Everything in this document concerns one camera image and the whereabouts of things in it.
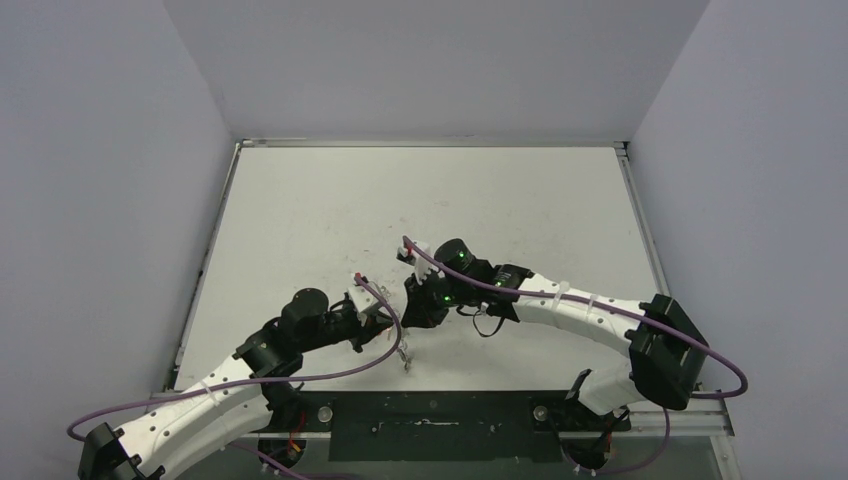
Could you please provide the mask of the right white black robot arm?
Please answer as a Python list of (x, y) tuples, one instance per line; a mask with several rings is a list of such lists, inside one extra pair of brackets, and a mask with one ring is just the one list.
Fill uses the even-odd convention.
[(471, 319), (492, 317), (500, 324), (553, 327), (620, 354), (621, 365), (586, 369), (572, 385), (565, 414), (577, 428), (591, 428), (632, 402), (682, 411), (693, 397), (706, 359), (696, 346), (706, 340), (669, 296), (631, 301), (592, 294), (528, 268), (493, 265), (460, 239), (444, 243), (434, 254), (405, 240), (396, 258), (413, 268), (404, 282), (405, 328), (435, 328), (455, 312)]

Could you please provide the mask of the metal key holder ring plate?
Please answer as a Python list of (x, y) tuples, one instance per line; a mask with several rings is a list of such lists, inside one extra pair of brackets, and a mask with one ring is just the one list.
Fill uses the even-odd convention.
[[(380, 284), (377, 287), (377, 290), (389, 305), (389, 308), (383, 308), (381, 312), (388, 315), (392, 312), (397, 317), (397, 320), (400, 320), (402, 316), (402, 311), (400, 309), (401, 303), (394, 298), (394, 294), (385, 285)], [(412, 369), (413, 357), (408, 352), (408, 345), (404, 336), (405, 333), (402, 327), (393, 326), (388, 334), (388, 339), (392, 342), (397, 342), (397, 348), (394, 356), (397, 358), (397, 363), (400, 365), (402, 373), (404, 375), (409, 375)]]

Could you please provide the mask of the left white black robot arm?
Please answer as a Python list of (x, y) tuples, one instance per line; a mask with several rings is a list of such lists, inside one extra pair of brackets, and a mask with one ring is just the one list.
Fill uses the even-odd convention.
[(343, 342), (361, 351), (399, 326), (377, 287), (351, 287), (336, 303), (321, 290), (302, 289), (183, 393), (120, 426), (93, 428), (83, 439), (77, 475), (174, 479), (245, 434), (267, 426), (286, 430), (303, 409), (295, 386), (305, 353)]

